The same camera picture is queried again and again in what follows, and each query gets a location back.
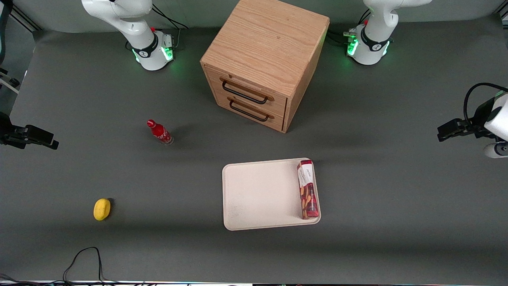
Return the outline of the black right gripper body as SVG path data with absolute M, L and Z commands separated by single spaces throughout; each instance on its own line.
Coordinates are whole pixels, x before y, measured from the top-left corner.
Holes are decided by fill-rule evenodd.
M 26 132 L 28 127 L 15 126 L 11 123 L 10 117 L 0 113 L 0 144 L 10 145 L 15 148 L 25 148 Z

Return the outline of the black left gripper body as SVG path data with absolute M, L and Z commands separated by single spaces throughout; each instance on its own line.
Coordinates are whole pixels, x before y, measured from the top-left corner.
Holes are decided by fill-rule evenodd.
M 496 112 L 493 112 L 495 109 L 494 103 L 496 101 L 496 97 L 492 97 L 487 100 L 485 103 L 481 104 L 475 111 L 474 116 L 470 119 L 471 124 L 475 128 L 474 135 L 476 138 L 490 138 L 496 139 L 496 135 L 491 131 L 487 130 L 485 127 L 485 123 L 494 119 L 496 116 Z

